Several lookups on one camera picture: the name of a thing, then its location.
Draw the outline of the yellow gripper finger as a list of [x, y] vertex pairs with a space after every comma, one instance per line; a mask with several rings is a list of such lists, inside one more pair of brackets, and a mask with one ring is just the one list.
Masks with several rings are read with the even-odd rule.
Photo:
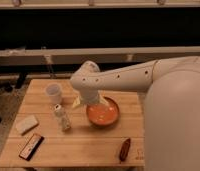
[[80, 107], [81, 105], [82, 105], [81, 98], [80, 98], [80, 97], [77, 97], [77, 98], [74, 100], [74, 102], [73, 102], [73, 104], [72, 104], [72, 107], [73, 107], [73, 108], [77, 108], [77, 107]]
[[102, 95], [99, 95], [99, 103], [108, 106], [107, 100]]

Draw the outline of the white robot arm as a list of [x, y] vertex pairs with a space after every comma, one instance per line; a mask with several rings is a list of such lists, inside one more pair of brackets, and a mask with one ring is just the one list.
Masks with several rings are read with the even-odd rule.
[[102, 103], [101, 90], [144, 92], [145, 171], [200, 171], [200, 56], [105, 72], [87, 61], [70, 83], [74, 106]]

